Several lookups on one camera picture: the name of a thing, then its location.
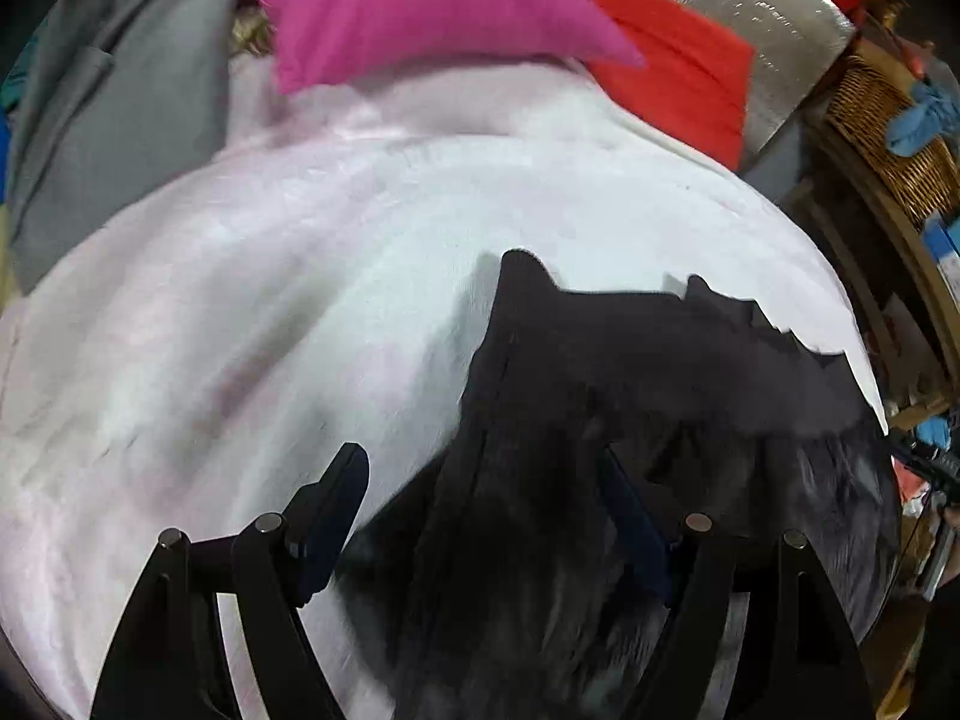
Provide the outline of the black quilted jacket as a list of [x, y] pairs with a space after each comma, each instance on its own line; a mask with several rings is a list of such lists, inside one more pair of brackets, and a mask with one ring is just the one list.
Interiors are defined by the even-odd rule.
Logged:
[[338, 566], [395, 717], [626, 718], [667, 608], [602, 504], [605, 450], [665, 543], [693, 512], [740, 538], [804, 533], [859, 652], [900, 496], [848, 361], [700, 278], [571, 293], [513, 250], [449, 444]]

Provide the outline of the blue paper box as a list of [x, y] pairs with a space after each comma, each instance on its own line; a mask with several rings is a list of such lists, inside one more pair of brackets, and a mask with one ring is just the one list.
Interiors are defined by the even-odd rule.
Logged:
[[958, 250], [947, 234], [939, 213], [929, 216], [921, 229], [921, 241], [934, 260], [940, 278], [946, 283], [953, 302], [960, 296], [960, 257]]

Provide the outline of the wooden side shelf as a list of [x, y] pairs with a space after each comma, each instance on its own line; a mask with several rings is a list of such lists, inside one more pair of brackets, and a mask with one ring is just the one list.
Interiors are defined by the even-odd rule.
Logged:
[[957, 169], [940, 140], [911, 158], [884, 143], [912, 79], [859, 44], [800, 114], [804, 163], [784, 195], [853, 296], [887, 418], [900, 429], [958, 398], [958, 304], [921, 238], [929, 213], [957, 210]]

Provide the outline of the light blue cloth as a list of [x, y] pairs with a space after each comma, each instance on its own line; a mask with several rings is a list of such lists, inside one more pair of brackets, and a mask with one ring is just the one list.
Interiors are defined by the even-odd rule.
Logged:
[[943, 86], [916, 82], [910, 91], [913, 104], [887, 125], [885, 146], [901, 158], [918, 154], [937, 137], [958, 135], [958, 94]]

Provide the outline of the white fluffy blanket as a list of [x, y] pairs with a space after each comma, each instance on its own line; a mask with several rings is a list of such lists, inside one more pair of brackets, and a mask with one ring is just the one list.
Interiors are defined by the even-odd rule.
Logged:
[[231, 65], [228, 142], [2, 317], [2, 628], [88, 715], [156, 536], [229, 535], [363, 445], [384, 502], [446, 442], [498, 262], [573, 291], [700, 275], [878, 395], [788, 216], [556, 64], [422, 65], [280, 96]]

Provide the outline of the red-orange pillow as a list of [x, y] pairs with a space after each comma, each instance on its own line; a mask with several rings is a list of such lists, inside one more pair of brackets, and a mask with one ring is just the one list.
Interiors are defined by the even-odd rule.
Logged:
[[592, 0], [644, 57], [590, 62], [610, 99], [734, 171], [743, 151], [754, 48], [677, 0]]

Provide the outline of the grey coat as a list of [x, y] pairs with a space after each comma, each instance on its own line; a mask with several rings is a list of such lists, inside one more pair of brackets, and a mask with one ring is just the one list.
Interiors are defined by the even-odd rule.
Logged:
[[21, 291], [151, 190], [208, 163], [228, 124], [238, 0], [57, 0], [5, 179]]

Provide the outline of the pink pillow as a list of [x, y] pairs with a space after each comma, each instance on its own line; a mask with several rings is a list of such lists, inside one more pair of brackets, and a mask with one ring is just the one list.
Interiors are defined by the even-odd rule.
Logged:
[[643, 56], [590, 0], [257, 0], [274, 27], [281, 93], [448, 55], [560, 57], [627, 67]]

